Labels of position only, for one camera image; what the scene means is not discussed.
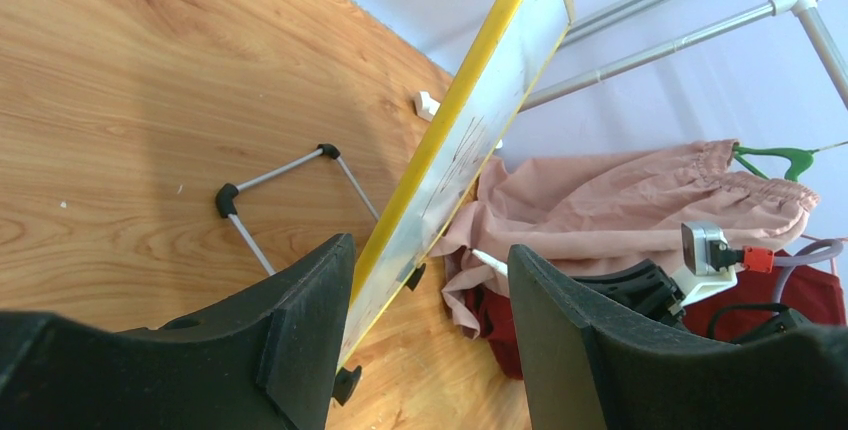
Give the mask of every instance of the pink fabric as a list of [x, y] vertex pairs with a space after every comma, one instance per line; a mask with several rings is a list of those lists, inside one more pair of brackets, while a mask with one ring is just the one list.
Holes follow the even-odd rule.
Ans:
[[454, 323], [479, 334], [465, 289], [482, 283], [509, 296], [506, 279], [468, 247], [506, 261], [509, 247], [522, 243], [573, 276], [613, 273], [646, 258], [676, 270], [683, 264], [680, 224], [692, 220], [718, 224], [735, 247], [782, 248], [801, 235], [819, 196], [798, 183], [728, 173], [735, 143], [539, 158], [512, 174], [492, 158], [477, 201], [459, 210], [431, 252], [452, 256], [442, 293]]

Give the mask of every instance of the yellow whiteboard frame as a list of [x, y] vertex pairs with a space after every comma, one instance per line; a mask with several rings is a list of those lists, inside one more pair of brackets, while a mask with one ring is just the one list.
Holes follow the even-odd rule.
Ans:
[[[483, 70], [486, 68], [486, 65], [489, 63], [492, 55], [495, 52], [495, 49], [503, 37], [504, 33], [507, 30], [510, 22], [518, 11], [519, 6], [524, 0], [495, 0], [492, 9], [490, 10], [488, 16], [483, 22], [483, 26], [480, 28], [480, 32], [477, 34], [477, 37], [474, 39], [473, 44], [471, 45], [468, 54], [466, 55], [462, 65], [459, 68], [459, 71], [456, 74], [452, 84], [448, 88], [447, 93], [445, 94], [444, 100], [439, 107], [439, 112], [436, 114], [432, 123], [430, 124], [430, 128], [424, 134], [424, 137], [421, 140], [421, 143], [418, 145], [418, 148], [415, 151], [412, 159], [409, 162], [409, 166], [407, 170], [404, 172], [401, 177], [398, 188], [392, 194], [389, 203], [383, 212], [377, 226], [375, 227], [371, 237], [368, 239], [368, 242], [365, 245], [365, 248], [362, 251], [358, 261], [356, 262], [356, 267], [354, 270], [354, 279], [353, 279], [353, 290], [351, 295], [351, 304], [355, 301], [355, 299], [359, 296], [363, 286], [365, 285], [366, 280], [371, 275], [371, 272], [375, 268], [380, 255], [388, 245], [389, 239], [392, 237], [395, 229], [401, 221], [402, 216], [407, 211], [407, 208], [413, 199], [416, 190], [421, 185], [427, 171], [433, 164], [433, 161], [436, 157], [437, 152], [445, 143], [449, 130], [456, 123], [456, 120], [461, 113], [462, 109], [465, 107], [472, 90], [474, 89], [477, 81], [480, 79]], [[565, 38], [568, 29], [571, 27], [571, 22], [574, 21], [574, 2], [573, 0], [563, 0], [566, 12], [568, 14], [569, 24], [566, 28], [563, 29], [562, 35], [557, 41], [557, 45], [551, 49], [551, 53], [548, 56], [545, 66], [550, 62], [551, 57], [553, 56], [556, 48], [562, 42], [562, 39]], [[533, 86], [535, 86], [536, 81], [538, 80], [539, 75], [536, 75], [533, 79], [532, 84], [530, 85], [527, 92], [524, 94], [521, 102], [527, 98], [527, 95], [532, 90]], [[515, 108], [512, 117], [510, 119], [510, 123], [512, 119], [515, 118], [515, 115], [518, 113], [518, 110], [521, 105]], [[501, 136], [503, 133], [506, 133], [507, 128], [509, 128], [509, 124], [503, 129]], [[485, 165], [486, 160], [492, 155], [494, 152], [494, 147], [492, 147], [486, 155], [483, 163], [478, 169], [475, 177], [469, 182], [468, 187], [465, 189], [462, 197], [457, 200], [456, 206], [451, 211], [450, 218], [444, 223], [442, 229], [440, 230], [438, 235], [444, 233], [447, 229], [448, 224], [453, 219], [457, 210], [462, 203], [462, 201], [468, 195], [469, 190], [473, 187], [474, 181], [477, 180], [480, 176], [480, 172], [482, 171], [483, 165]], [[434, 238], [432, 242], [429, 242], [427, 245], [427, 251], [424, 252], [423, 255], [419, 257], [419, 261], [423, 260], [426, 257], [427, 253], [430, 252], [433, 245], [435, 245], [438, 237]], [[367, 325], [367, 329], [362, 333], [362, 336], [370, 331], [371, 327], [374, 325], [383, 311], [385, 311], [386, 307], [391, 303], [392, 300], [397, 296], [397, 292], [395, 292], [392, 297], [384, 304], [383, 308], [377, 314], [372, 322], [369, 322]], [[353, 346], [355, 350], [359, 345], [359, 341]], [[344, 356], [343, 361], [347, 360], [349, 355]]]

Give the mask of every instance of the black rubber foot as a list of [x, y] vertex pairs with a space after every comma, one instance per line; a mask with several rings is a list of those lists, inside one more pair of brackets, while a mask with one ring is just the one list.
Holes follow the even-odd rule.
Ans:
[[236, 211], [236, 203], [233, 201], [238, 196], [238, 188], [232, 183], [225, 183], [218, 194], [215, 195], [215, 208], [218, 209], [218, 215], [221, 218], [227, 218], [230, 215], [238, 215]]
[[333, 160], [342, 156], [342, 152], [332, 143], [319, 143], [318, 148], [324, 152], [325, 157], [330, 157]]
[[346, 368], [339, 370], [333, 384], [333, 398], [339, 402], [339, 405], [344, 406], [350, 400], [356, 386], [359, 385], [360, 378], [362, 378], [362, 367], [359, 365], [352, 372]]
[[424, 276], [424, 270], [426, 270], [426, 269], [427, 269], [426, 263], [422, 263], [420, 267], [416, 268], [412, 272], [412, 275], [410, 275], [409, 278], [406, 279], [406, 283], [404, 284], [404, 285], [406, 285], [406, 288], [408, 288], [412, 291], [415, 291], [415, 287], [418, 286], [418, 282], [421, 281], [421, 277]]

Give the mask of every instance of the wooden floor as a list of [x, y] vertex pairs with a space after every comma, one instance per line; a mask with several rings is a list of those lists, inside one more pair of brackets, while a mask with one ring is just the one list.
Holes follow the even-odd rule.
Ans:
[[[157, 327], [263, 278], [212, 198], [322, 141], [378, 208], [448, 75], [348, 0], [2, 0], [0, 306]], [[337, 166], [239, 197], [278, 267], [373, 222]], [[523, 386], [445, 316], [432, 269], [351, 364], [328, 427], [526, 428]]]

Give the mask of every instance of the black device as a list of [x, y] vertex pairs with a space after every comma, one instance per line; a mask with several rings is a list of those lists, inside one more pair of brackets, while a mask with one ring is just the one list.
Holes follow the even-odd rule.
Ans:
[[534, 430], [848, 428], [848, 329], [733, 345], [663, 325], [529, 248], [509, 287]]
[[0, 428], [324, 428], [353, 283], [337, 235], [288, 269], [158, 330], [0, 312]]

